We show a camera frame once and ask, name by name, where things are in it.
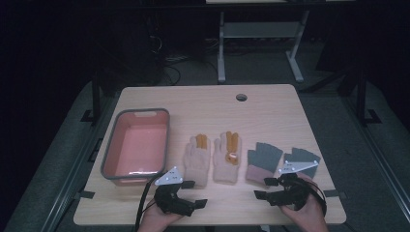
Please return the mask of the black tape strip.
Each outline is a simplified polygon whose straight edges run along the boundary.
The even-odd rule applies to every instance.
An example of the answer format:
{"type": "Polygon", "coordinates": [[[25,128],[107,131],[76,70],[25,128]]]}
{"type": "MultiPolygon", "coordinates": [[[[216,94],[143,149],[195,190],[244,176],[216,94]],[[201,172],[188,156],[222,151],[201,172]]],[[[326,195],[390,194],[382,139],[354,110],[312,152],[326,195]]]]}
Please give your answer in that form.
{"type": "Polygon", "coordinates": [[[346,199],[347,195],[345,192],[338,191],[336,189],[329,189],[323,191],[326,197],[339,197],[340,199],[346,199]]]}
{"type": "Polygon", "coordinates": [[[93,199],[94,195],[95,193],[92,191],[83,190],[83,191],[76,192],[73,199],[80,199],[80,198],[93,199]]]}

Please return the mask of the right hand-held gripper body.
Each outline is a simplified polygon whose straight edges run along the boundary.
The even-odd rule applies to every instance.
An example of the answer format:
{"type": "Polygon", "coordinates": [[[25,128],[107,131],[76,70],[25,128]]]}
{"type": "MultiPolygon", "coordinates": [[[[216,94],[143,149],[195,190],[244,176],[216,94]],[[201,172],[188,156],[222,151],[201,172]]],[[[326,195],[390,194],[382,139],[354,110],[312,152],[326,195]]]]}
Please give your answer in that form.
{"type": "Polygon", "coordinates": [[[316,167],[315,162],[289,162],[285,161],[282,168],[278,170],[278,185],[283,187],[282,191],[269,192],[267,201],[272,206],[293,205],[296,211],[303,208],[308,196],[313,193],[308,183],[298,177],[298,172],[316,167]]]}

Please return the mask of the pink basin with grey rim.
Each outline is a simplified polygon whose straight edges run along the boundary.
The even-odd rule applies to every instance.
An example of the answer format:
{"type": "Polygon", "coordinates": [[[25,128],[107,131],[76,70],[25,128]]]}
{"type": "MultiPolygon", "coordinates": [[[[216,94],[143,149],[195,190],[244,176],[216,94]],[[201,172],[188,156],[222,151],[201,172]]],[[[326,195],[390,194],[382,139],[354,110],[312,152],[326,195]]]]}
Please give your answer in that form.
{"type": "Polygon", "coordinates": [[[169,137],[164,108],[127,109],[115,118],[101,173],[117,186],[145,183],[163,172],[169,137]]]}

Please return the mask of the beige glove with orange patch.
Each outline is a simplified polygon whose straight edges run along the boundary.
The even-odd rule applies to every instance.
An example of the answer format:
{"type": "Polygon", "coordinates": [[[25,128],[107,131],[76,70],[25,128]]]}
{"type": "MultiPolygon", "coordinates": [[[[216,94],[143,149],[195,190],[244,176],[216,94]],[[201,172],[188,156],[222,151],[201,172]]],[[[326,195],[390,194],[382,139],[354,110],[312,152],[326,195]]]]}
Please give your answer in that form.
{"type": "Polygon", "coordinates": [[[218,183],[235,184],[241,162],[242,139],[237,132],[223,132],[215,140],[213,179],[218,183]]]}

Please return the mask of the black metal stand post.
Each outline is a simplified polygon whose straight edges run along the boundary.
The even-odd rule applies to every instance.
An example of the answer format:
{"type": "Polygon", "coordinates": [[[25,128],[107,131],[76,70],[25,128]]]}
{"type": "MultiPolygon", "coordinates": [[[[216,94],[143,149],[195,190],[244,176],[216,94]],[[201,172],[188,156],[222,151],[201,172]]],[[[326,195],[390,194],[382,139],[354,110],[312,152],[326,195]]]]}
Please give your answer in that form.
{"type": "Polygon", "coordinates": [[[363,127],[368,124],[381,124],[374,109],[366,107],[366,74],[360,71],[357,84],[356,116],[363,127]]]}
{"type": "Polygon", "coordinates": [[[82,117],[81,122],[88,122],[92,125],[95,125],[101,116],[101,90],[100,90],[100,83],[99,77],[95,73],[92,77],[91,81],[92,87],[92,108],[87,109],[82,117]]]}

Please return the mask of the white metal table frame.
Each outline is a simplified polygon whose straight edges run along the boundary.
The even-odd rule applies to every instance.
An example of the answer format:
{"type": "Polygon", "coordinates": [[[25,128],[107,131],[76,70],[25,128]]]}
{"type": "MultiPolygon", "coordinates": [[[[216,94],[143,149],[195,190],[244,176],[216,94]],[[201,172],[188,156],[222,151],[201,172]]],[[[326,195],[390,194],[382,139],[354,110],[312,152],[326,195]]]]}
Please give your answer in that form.
{"type": "Polygon", "coordinates": [[[218,82],[226,81],[224,62],[225,39],[293,39],[294,44],[285,52],[288,64],[297,82],[304,77],[296,60],[302,37],[308,21],[309,11],[304,11],[299,21],[284,22],[226,22],[224,13],[220,14],[219,49],[217,56],[218,82]]]}

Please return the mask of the beige knit glove orange fingers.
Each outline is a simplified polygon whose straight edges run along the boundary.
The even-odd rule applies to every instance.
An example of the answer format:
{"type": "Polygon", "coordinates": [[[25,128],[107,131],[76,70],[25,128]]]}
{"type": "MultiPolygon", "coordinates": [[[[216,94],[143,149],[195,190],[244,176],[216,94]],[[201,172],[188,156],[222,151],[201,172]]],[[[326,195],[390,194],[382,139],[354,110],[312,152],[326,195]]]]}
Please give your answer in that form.
{"type": "Polygon", "coordinates": [[[184,179],[194,181],[200,188],[208,182],[211,159],[211,143],[205,134],[198,134],[190,139],[184,153],[184,179]]]}

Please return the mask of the person's right hand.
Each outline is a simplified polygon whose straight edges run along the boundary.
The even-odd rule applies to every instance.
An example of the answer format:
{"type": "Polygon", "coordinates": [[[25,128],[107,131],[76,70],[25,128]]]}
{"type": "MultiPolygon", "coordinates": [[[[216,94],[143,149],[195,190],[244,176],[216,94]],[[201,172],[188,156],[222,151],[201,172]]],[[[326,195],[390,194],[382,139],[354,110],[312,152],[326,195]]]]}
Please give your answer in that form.
{"type": "Polygon", "coordinates": [[[300,210],[294,211],[287,206],[280,206],[281,212],[298,225],[303,232],[329,232],[322,206],[316,198],[317,185],[304,173],[298,173],[298,177],[307,182],[313,193],[308,196],[305,206],[300,210]]]}

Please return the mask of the grey and pink fingerless glove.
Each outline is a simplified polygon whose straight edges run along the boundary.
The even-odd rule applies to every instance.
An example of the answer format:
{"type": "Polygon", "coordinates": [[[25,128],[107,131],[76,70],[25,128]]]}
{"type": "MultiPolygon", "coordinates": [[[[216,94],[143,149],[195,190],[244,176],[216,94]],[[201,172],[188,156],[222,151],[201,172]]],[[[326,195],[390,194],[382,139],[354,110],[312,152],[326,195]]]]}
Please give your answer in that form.
{"type": "Polygon", "coordinates": [[[264,185],[265,178],[273,178],[283,151],[268,143],[257,142],[254,150],[248,150],[246,180],[264,185]]]}
{"type": "MultiPolygon", "coordinates": [[[[320,163],[321,158],[314,153],[307,151],[305,149],[293,148],[291,154],[285,154],[284,160],[289,162],[317,162],[320,163]]],[[[314,178],[316,174],[317,167],[312,167],[306,170],[302,170],[302,173],[309,176],[311,179],[314,178]]]]}

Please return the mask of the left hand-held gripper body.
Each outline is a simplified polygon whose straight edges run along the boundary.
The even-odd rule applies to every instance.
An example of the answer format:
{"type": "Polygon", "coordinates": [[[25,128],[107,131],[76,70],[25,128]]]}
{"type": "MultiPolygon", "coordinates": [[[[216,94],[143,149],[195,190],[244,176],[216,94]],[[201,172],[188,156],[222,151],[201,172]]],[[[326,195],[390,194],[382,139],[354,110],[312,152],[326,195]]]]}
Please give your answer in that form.
{"type": "Polygon", "coordinates": [[[190,217],[195,210],[193,202],[182,199],[177,194],[184,181],[176,166],[172,167],[155,181],[157,189],[154,199],[164,213],[190,217]]]}

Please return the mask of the grey metal rail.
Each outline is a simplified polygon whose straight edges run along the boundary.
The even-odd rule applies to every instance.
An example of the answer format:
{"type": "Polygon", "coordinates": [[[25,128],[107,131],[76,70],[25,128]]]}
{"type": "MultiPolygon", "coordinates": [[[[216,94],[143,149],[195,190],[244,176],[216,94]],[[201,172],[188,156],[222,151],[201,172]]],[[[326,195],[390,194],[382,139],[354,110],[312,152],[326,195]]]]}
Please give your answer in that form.
{"type": "Polygon", "coordinates": [[[41,232],[55,232],[82,193],[116,103],[116,98],[103,97],[97,121],[92,119],[91,100],[78,99],[74,103],[47,151],[47,160],[43,161],[49,178],[46,189],[53,193],[53,197],[41,224],[41,232]]]}
{"type": "Polygon", "coordinates": [[[405,188],[397,178],[394,170],[389,165],[384,153],[376,143],[371,132],[368,130],[367,124],[357,116],[354,104],[347,98],[343,98],[342,103],[346,108],[348,114],[354,121],[355,126],[362,135],[364,141],[366,142],[366,145],[369,147],[373,159],[380,169],[381,175],[385,179],[385,182],[389,187],[399,209],[402,211],[407,221],[410,223],[410,195],[405,191],[405,188]]]}

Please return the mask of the person's left hand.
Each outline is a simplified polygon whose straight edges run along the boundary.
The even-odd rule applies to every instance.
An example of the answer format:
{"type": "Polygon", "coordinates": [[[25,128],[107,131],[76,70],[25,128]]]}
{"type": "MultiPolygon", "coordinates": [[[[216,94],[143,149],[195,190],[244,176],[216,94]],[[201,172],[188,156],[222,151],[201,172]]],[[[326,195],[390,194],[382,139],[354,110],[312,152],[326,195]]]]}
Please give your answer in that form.
{"type": "Polygon", "coordinates": [[[181,219],[181,215],[164,213],[154,199],[152,199],[143,214],[139,227],[135,232],[164,232],[165,229],[181,219]]]}

